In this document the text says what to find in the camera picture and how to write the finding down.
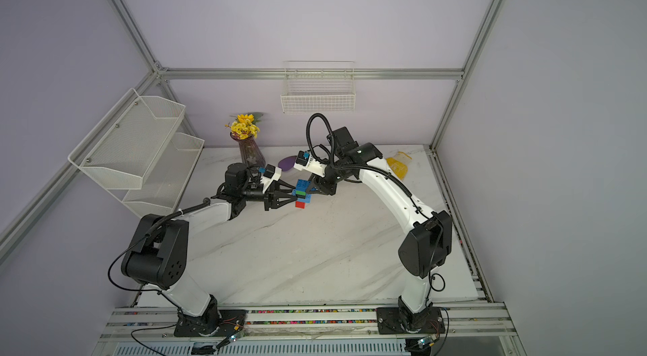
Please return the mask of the dark blue long lego brick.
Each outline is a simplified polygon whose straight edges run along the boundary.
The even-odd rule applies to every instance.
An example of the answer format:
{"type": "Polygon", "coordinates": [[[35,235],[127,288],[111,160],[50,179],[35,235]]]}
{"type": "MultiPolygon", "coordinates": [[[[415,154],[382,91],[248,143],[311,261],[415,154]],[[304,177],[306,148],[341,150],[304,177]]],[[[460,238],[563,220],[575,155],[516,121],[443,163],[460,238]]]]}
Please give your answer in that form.
{"type": "Polygon", "coordinates": [[[299,179],[295,190],[299,192],[306,192],[309,186],[310,182],[308,180],[299,179]]]}

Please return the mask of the light blue long lego brick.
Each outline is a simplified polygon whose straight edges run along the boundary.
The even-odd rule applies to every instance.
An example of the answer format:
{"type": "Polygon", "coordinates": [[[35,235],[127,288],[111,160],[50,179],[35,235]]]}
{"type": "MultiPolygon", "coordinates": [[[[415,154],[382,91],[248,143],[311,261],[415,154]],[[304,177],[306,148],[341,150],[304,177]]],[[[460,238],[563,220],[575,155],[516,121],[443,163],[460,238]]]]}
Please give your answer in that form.
{"type": "Polygon", "coordinates": [[[312,196],[310,194],[306,196],[298,196],[296,195],[297,201],[305,204],[309,204],[311,202],[312,196]]]}

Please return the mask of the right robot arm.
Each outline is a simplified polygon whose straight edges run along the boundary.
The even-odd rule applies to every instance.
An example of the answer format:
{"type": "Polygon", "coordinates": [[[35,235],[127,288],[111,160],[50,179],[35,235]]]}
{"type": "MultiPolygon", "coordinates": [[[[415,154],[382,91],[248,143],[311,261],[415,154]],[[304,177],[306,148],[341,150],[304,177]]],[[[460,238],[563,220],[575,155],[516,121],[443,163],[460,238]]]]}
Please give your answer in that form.
{"type": "Polygon", "coordinates": [[[430,299],[435,290],[431,275],[452,252],[451,216],[417,198],[372,143],[359,145],[345,127],[330,132],[328,140],[331,148],[326,160],[316,156],[313,147],[298,153],[295,167],[311,173],[311,189],[332,196],[339,183],[356,177],[381,199],[404,232],[398,256],[409,278],[396,307],[377,309],[379,332],[445,332],[441,309],[430,299]]]}

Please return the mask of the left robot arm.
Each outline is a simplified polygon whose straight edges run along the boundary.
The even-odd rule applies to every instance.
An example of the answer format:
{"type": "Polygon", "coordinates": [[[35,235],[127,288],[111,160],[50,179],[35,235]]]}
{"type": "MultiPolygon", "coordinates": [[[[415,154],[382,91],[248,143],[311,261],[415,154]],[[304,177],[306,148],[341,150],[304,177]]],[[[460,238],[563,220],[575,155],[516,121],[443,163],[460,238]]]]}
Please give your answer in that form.
{"type": "Polygon", "coordinates": [[[232,221],[249,201],[261,202],[270,211],[297,200],[296,188],[281,180],[280,169],[236,162],[227,167],[214,196],[167,216],[143,216],[129,247],[117,257],[121,273],[177,309],[175,337],[230,336],[240,329],[246,312],[222,314],[215,296],[186,271],[190,218],[211,216],[217,222],[232,221]]]}

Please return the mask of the purple pink toy spatula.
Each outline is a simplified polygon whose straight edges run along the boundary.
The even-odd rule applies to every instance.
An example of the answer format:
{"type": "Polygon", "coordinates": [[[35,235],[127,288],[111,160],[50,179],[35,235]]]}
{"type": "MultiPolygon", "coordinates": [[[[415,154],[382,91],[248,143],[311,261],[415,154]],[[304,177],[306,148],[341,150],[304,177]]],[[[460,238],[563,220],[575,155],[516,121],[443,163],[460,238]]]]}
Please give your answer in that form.
{"type": "Polygon", "coordinates": [[[279,167],[279,169],[281,169],[281,171],[289,172],[294,169],[296,160],[297,156],[285,157],[278,162],[277,166],[279,167]]]}

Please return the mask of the purple ribbed glass vase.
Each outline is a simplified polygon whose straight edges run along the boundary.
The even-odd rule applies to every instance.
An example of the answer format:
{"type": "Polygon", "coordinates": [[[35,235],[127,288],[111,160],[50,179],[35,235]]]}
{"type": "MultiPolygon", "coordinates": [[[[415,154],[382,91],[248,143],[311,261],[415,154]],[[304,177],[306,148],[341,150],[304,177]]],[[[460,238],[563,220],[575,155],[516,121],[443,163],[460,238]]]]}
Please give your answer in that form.
{"type": "Polygon", "coordinates": [[[256,138],[253,135],[242,138],[234,132],[231,132],[230,136],[235,142],[237,142],[241,159],[244,164],[246,164],[248,167],[266,166],[266,159],[256,142],[256,138]]]}

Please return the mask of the yellow flower bouquet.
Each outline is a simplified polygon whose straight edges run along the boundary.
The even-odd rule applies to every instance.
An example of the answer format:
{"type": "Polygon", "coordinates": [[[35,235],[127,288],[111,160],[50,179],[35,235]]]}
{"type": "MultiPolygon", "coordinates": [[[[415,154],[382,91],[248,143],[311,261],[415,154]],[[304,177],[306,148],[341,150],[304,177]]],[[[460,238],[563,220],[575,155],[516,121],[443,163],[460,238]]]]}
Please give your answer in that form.
{"type": "Polygon", "coordinates": [[[263,113],[235,115],[226,127],[234,140],[255,139],[259,135],[259,123],[263,116],[263,113]]]}

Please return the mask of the yellow rubber glove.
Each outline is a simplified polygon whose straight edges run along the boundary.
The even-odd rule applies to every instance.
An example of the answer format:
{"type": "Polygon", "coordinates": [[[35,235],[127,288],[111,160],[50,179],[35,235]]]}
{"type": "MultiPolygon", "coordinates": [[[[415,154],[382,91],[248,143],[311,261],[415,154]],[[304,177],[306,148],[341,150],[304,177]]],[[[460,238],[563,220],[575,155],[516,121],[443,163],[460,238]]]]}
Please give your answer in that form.
{"type": "Polygon", "coordinates": [[[386,161],[393,173],[400,180],[404,180],[409,172],[412,157],[406,152],[397,152],[392,157],[388,157],[386,161]]]}

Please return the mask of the white mesh two-tier shelf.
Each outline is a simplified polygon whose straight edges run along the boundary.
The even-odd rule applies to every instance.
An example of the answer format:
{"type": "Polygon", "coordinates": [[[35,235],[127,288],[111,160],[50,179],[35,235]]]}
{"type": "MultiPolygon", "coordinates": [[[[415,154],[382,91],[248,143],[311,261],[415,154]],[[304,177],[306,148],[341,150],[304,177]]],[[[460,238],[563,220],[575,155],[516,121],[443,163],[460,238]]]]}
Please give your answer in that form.
{"type": "Polygon", "coordinates": [[[204,147],[180,130],[185,105],[129,90],[68,155],[137,217],[175,211],[204,147]]]}

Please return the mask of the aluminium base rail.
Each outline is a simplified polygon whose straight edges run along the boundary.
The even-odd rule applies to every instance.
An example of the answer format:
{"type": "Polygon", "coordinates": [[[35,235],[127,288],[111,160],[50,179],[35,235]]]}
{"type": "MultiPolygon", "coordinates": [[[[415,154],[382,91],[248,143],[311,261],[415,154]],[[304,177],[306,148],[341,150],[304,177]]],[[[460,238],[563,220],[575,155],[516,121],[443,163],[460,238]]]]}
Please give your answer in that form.
{"type": "Polygon", "coordinates": [[[117,308],[95,355],[524,355],[501,303],[439,304],[417,332],[386,305],[225,306],[211,335],[174,308],[117,308]]]}

